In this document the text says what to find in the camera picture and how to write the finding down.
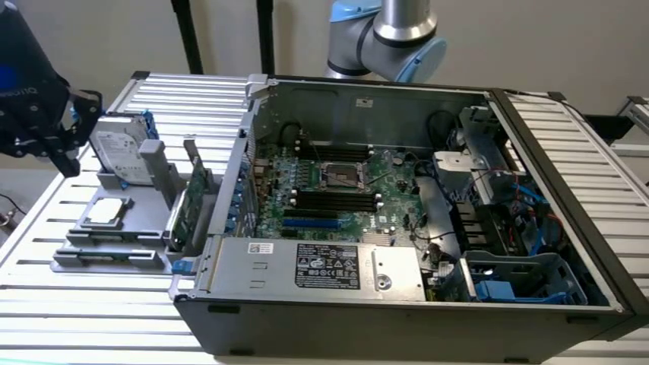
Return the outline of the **black gripper body blue logo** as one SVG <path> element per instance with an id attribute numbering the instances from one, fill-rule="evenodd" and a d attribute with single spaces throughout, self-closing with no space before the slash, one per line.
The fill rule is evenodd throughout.
<path id="1" fill-rule="evenodd" d="M 1 2 L 1 111 L 30 132 L 54 135 L 69 84 L 53 69 L 17 6 Z"/>

